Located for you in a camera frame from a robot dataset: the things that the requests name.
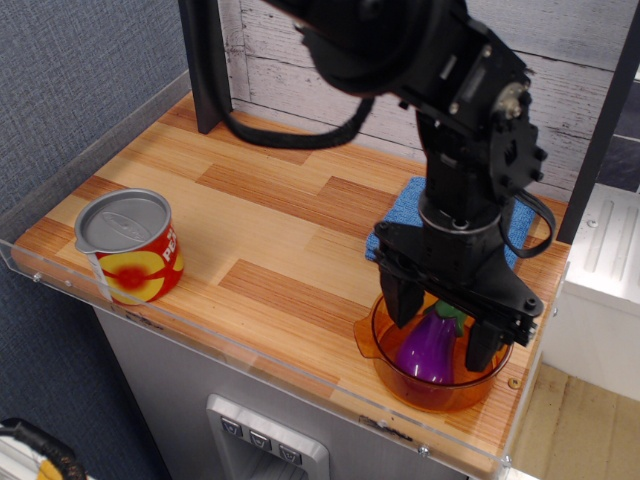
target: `table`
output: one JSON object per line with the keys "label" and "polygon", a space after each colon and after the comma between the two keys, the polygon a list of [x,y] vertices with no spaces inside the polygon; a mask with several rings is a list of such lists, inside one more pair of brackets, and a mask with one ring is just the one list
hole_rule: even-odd
{"label": "table", "polygon": [[[569,246],[555,242],[516,265],[546,310],[536,338],[515,346],[490,396],[458,413],[419,412],[385,389],[358,351],[353,324],[380,293],[365,239],[408,180],[423,174],[419,163],[354,145],[279,151],[246,145],[222,125],[202,135],[188,96],[25,232],[11,254],[37,281],[388,441],[423,453],[428,446],[431,459],[456,471],[495,478],[508,465]],[[167,198],[185,257],[174,290],[126,308],[100,295],[73,231],[88,202],[125,187]],[[565,205],[546,202],[560,222]],[[527,244],[545,228],[535,223]]]}

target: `black pole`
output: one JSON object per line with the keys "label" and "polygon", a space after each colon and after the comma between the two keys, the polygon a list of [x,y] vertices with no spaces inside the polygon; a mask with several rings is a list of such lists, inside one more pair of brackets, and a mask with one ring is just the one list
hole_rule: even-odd
{"label": "black pole", "polygon": [[640,5],[636,7],[636,13],[629,27],[627,40],[622,47],[620,59],[616,70],[613,72],[609,92],[604,100],[600,118],[596,123],[593,137],[584,163],[578,174],[576,185],[569,200],[569,206],[558,232],[558,240],[564,243],[573,243],[580,220],[587,208],[587,202],[593,191],[593,186],[598,178],[600,167],[609,143],[613,137],[622,108],[629,96],[631,85],[638,71],[640,63]]}
{"label": "black pole", "polygon": [[218,1],[179,0],[178,4],[198,131],[209,133],[222,119],[213,101],[213,89],[216,84],[222,89],[218,95],[222,98],[225,108],[228,112],[231,111],[231,94]]}

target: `transparent orange bowl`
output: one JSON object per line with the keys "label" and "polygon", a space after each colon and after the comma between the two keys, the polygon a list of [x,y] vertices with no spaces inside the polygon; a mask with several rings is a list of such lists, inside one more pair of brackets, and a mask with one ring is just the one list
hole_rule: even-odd
{"label": "transparent orange bowl", "polygon": [[424,310],[436,301],[433,295],[425,294],[419,314],[400,329],[380,296],[369,315],[355,323],[354,334],[362,356],[373,360],[378,376],[400,401],[430,412],[463,410],[489,395],[496,376],[509,360],[512,346],[505,345],[499,350],[484,371],[470,372],[465,367],[465,355],[473,319],[468,318],[464,336],[456,340],[453,351],[454,383],[432,383],[403,372],[395,363],[398,349],[423,318]]}

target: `tin can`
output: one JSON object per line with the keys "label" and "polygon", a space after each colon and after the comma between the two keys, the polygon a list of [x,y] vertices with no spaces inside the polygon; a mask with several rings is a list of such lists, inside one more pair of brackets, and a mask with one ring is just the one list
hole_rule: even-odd
{"label": "tin can", "polygon": [[171,207],[155,192],[130,188],[101,196],[80,212],[75,233],[76,248],[87,255],[108,300],[150,302],[182,276],[184,261]]}

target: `purple eggplant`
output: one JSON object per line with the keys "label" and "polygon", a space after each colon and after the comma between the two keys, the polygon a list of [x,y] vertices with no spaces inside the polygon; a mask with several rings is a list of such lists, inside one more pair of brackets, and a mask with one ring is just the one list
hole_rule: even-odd
{"label": "purple eggplant", "polygon": [[438,300],[400,346],[397,367],[420,380],[453,384],[453,349],[465,319],[464,313]]}

